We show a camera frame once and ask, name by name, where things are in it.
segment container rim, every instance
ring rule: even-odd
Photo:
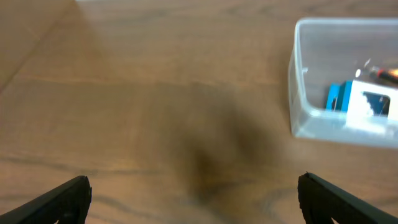
[[[294,58],[295,58],[295,78],[298,86],[298,95],[302,105],[302,108],[312,117],[322,117],[323,119],[338,119],[345,121],[347,119],[346,113],[336,112],[336,111],[327,111],[321,110],[319,108],[311,105],[306,96],[305,92],[305,84],[302,68],[302,58],[301,58],[301,46],[300,46],[300,28],[305,24],[341,24],[344,23],[352,24],[352,25],[378,25],[378,26],[391,26],[395,25],[398,28],[398,18],[361,18],[361,17],[350,17],[350,18],[336,18],[336,17],[305,17],[297,21],[294,31]],[[380,121],[385,118],[378,117],[369,117],[367,118],[369,121]],[[389,120],[389,123],[394,123],[398,125],[398,121]]]

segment blue object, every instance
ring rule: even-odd
[[[342,85],[332,83],[329,89],[326,110],[338,110],[342,112],[347,112],[352,85],[352,80],[345,81]]]

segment wooden table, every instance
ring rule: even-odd
[[[0,98],[0,213],[87,175],[87,223],[304,223],[306,171],[398,215],[398,152],[295,139],[307,16],[393,0],[73,2]]]

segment plastic bin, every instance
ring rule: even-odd
[[[398,19],[298,21],[289,65],[290,124],[294,136],[398,147],[397,121],[386,122],[386,117],[377,116],[363,118],[364,122],[388,129],[379,134],[347,128],[346,113],[325,110],[330,84],[355,79],[356,69],[369,58],[381,67],[398,68]]]

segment translucent storage box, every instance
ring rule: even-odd
[[[289,65],[294,136],[398,147],[398,121],[385,116],[363,117],[361,122],[377,128],[356,129],[347,127],[346,113],[325,109],[330,85],[354,80],[358,67],[369,58],[380,67],[398,68],[398,19],[298,21]],[[360,78],[375,82],[370,77]]]

